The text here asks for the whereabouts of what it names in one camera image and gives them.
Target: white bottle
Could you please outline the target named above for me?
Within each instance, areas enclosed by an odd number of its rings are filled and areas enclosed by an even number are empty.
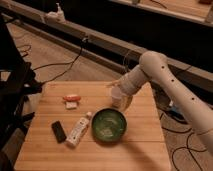
[[[75,124],[70,134],[67,136],[66,142],[69,145],[75,147],[79,143],[81,137],[84,135],[87,128],[89,127],[91,118],[92,118],[92,113],[87,112],[86,116],[81,117],[79,119],[79,121]]]
[[[58,8],[58,11],[57,11],[58,20],[63,23],[66,21],[65,16],[64,16],[64,11],[61,9],[59,3],[56,3],[56,4],[57,4],[57,8]]]

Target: black object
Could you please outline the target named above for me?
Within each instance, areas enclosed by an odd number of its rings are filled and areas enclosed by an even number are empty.
[[[13,132],[20,128],[24,134],[28,128],[25,121],[33,118],[34,112],[22,116],[24,102],[30,94],[40,93],[42,84],[35,80],[31,63],[25,62],[17,50],[0,12],[0,150]]]
[[[14,171],[10,160],[3,151],[0,151],[0,171]]]
[[[66,140],[66,135],[59,121],[52,123],[52,130],[55,134],[58,143],[64,142]]]

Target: wire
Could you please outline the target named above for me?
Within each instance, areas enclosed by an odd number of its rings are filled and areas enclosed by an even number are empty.
[[[175,77],[178,77],[180,74],[188,71],[190,68],[192,68],[192,65],[189,65],[187,68],[185,68],[184,70],[181,70],[179,72],[177,72],[176,74],[174,74]]]
[[[176,134],[186,134],[186,133],[188,133],[192,130],[192,128],[189,128],[185,131],[176,131],[176,130],[171,130],[171,129],[168,129],[168,128],[165,128],[165,127],[162,127],[162,129],[169,131],[169,132],[172,132],[172,133],[176,133]]]
[[[180,169],[178,169],[178,167],[177,167],[177,165],[176,165],[176,163],[175,163],[175,158],[174,158],[174,157],[175,157],[175,153],[176,153],[177,151],[181,150],[181,149],[187,149],[188,152],[189,152],[189,154],[190,154],[190,156],[192,157],[192,159],[193,159],[194,162],[196,163],[196,165],[199,167],[199,169],[200,169],[201,171],[203,171],[202,167],[200,166],[200,164],[198,163],[198,161],[196,160],[196,158],[194,157],[194,155],[192,154],[191,151],[201,153],[201,152],[206,152],[207,150],[206,150],[206,149],[197,150],[197,149],[194,149],[194,148],[190,148],[190,147],[189,147],[189,139],[190,139],[190,137],[191,137],[193,134],[194,134],[194,132],[192,132],[192,133],[190,133],[190,134],[188,135],[188,137],[187,137],[187,139],[186,139],[186,146],[182,146],[182,147],[176,148],[176,149],[172,152],[172,164],[174,165],[174,167],[175,167],[175,169],[176,169],[177,171],[180,171]]]
[[[13,39],[22,39],[26,35],[27,35],[27,33],[23,33],[21,36],[14,36],[14,35],[12,35],[12,37],[13,37]]]
[[[169,113],[169,111],[164,110],[164,109],[160,108],[159,106],[157,106],[157,108],[162,110],[164,112],[164,114],[166,114],[169,118],[173,119],[174,121],[176,121],[180,124],[188,125],[188,123],[184,120],[183,117],[180,118],[180,116],[182,116],[182,115],[173,115],[173,114]]]
[[[165,113],[161,113],[161,115],[160,115],[160,120],[163,118],[163,116],[164,116],[164,114]],[[172,132],[172,133],[176,133],[176,134],[186,134],[186,133],[188,133],[188,132],[190,132],[191,130],[192,130],[192,128],[189,128],[189,129],[187,129],[187,130],[185,130],[185,131],[176,131],[176,130],[172,130],[172,129],[169,129],[169,128],[166,128],[166,127],[161,127],[162,129],[164,129],[164,130],[166,130],[166,131],[169,131],[169,132]]]
[[[202,171],[202,170],[203,170],[202,167],[200,166],[200,164],[199,164],[198,161],[196,160],[195,156],[192,154],[191,149],[189,148],[189,138],[190,138],[192,135],[194,135],[194,132],[192,132],[191,134],[189,134],[189,136],[187,137],[187,140],[186,140],[186,147],[187,147],[187,149],[188,149],[189,154],[192,156],[192,159],[195,161],[195,163],[197,164],[197,166],[199,167],[199,169]]]
[[[53,66],[53,65],[70,65],[70,66],[68,67],[68,69],[66,69],[64,72],[62,72],[62,73],[56,75],[55,77],[53,77],[53,78],[50,79],[50,80],[47,80],[47,81],[42,82],[42,84],[45,84],[45,83],[50,82],[50,81],[53,81],[53,80],[55,80],[55,79],[61,77],[62,75],[64,75],[66,72],[68,72],[68,71],[72,68],[72,66],[74,65],[74,63],[77,61],[77,59],[80,57],[80,55],[81,55],[81,53],[82,53],[82,50],[83,50],[83,47],[81,46],[78,55],[77,55],[77,56],[75,57],[75,59],[72,60],[71,62],[67,62],[67,63],[52,63],[52,64],[47,64],[47,65],[43,65],[43,66],[40,66],[40,67],[35,68],[34,71],[37,70],[37,69],[40,69],[40,68],[44,68],[44,67],[48,67],[48,66]]]
[[[158,1],[155,1],[155,0],[150,0],[151,2],[154,2],[154,3],[156,3],[156,4],[159,4],[160,6],[162,6],[163,8],[165,8],[165,9],[168,9],[164,4],[162,4],[162,3],[160,3],[160,2],[158,2]]]
[[[20,52],[27,52],[27,51],[31,50],[31,45],[30,44],[24,44],[24,45],[21,45],[21,46],[17,46],[17,48],[20,49],[19,50]]]
[[[135,48],[135,49],[128,49],[127,53],[124,55],[124,58],[123,58],[123,67],[124,67],[124,72],[127,73],[130,71],[129,69],[129,63],[130,63],[130,59],[128,58],[128,55],[134,51],[134,50],[139,50],[139,49],[142,49],[142,47],[139,47],[139,48]]]
[[[25,58],[25,57],[27,57],[28,55],[29,55],[29,53],[24,52],[24,54],[22,54],[21,57],[22,57],[22,58]]]

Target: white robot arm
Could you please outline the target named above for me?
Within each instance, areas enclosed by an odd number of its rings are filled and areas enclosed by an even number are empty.
[[[145,52],[140,57],[139,65],[120,78],[119,83],[112,88],[112,93],[120,92],[131,97],[147,81],[155,80],[213,155],[213,111],[175,78],[166,61],[167,57],[164,54],[154,51]]]

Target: bowl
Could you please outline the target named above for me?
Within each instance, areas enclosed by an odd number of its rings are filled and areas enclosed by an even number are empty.
[[[102,142],[117,142],[126,131],[124,115],[116,109],[98,111],[92,119],[93,136]]]

